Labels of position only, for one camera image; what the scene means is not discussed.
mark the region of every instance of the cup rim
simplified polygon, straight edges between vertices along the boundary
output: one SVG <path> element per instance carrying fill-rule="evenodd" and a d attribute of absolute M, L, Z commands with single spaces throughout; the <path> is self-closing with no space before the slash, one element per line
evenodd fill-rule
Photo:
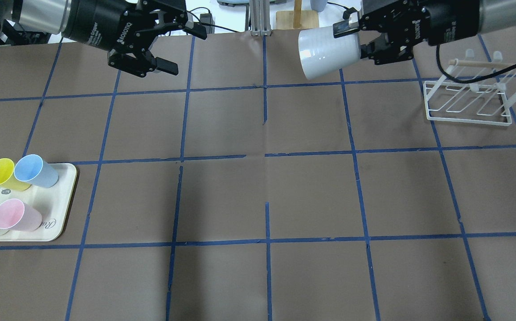
<path fill-rule="evenodd" d="M 20 199 L 18 198 L 11 198 L 11 199 L 7 199 L 6 201 L 4 201 L 3 203 L 1 203 L 0 207 L 5 204 L 5 203 L 8 203 L 8 202 L 20 202 L 21 205 L 22 205 L 22 215 L 20 216 L 20 218 L 18 219 L 18 221 L 14 224 L 12 224 L 11 226 L 9 227 L 0 227 L 0 229 L 2 230 L 10 230 L 11 228 L 17 226 L 18 223 L 20 223 L 20 221 L 22 221 L 22 218 L 24 217 L 24 214 L 26 213 L 26 205 L 24 205 L 24 202 L 21 201 Z"/>
<path fill-rule="evenodd" d="M 38 173 L 36 173 L 36 175 L 34 175 L 32 178 L 30 179 L 19 179 L 17 176 L 16 176 L 16 169 L 18 167 L 18 165 L 21 165 L 23 163 L 23 160 L 26 162 L 26 159 L 29 159 L 29 158 L 34 158 L 34 157 L 38 157 L 38 160 L 40 161 L 40 170 L 38 171 Z M 36 154 L 30 154 L 30 155 L 26 155 L 24 156 L 23 158 L 21 158 L 17 163 L 16 165 L 14 166 L 14 170 L 13 170 L 13 175 L 14 175 L 14 178 L 15 179 L 18 179 L 18 181 L 21 181 L 23 183 L 26 183 L 28 181 L 32 181 L 34 178 L 36 178 L 38 175 L 40 175 L 40 173 L 42 173 L 42 170 L 44 169 L 44 159 L 42 159 L 42 157 L 40 157 L 40 155 L 36 155 Z"/>
<path fill-rule="evenodd" d="M 0 162 L 12 163 L 12 172 L 10 173 L 9 177 L 7 177 L 7 179 L 5 179 L 3 181 L 0 181 L 0 185 L 2 185 L 4 183 L 6 183 L 11 177 L 13 177 L 13 175 L 14 175 L 14 162 L 10 158 L 0 158 Z"/>

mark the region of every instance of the white rack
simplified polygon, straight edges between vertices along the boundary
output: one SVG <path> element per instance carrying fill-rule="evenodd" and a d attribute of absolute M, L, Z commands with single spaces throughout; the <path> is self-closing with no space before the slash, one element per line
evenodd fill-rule
<path fill-rule="evenodd" d="M 474 61 L 474 51 L 466 50 L 464 60 L 453 59 L 446 72 L 454 77 L 492 73 L 494 69 L 511 66 L 502 63 L 502 53 L 495 51 L 492 62 Z M 425 81 L 423 93 L 428 120 L 446 122 L 490 124 L 509 126 L 512 124 L 510 108 L 516 103 L 516 92 L 507 98 L 509 81 L 516 79 L 516 69 L 499 79 L 488 79 L 479 83 L 461 84 L 449 81 L 445 75 L 437 81 Z"/>

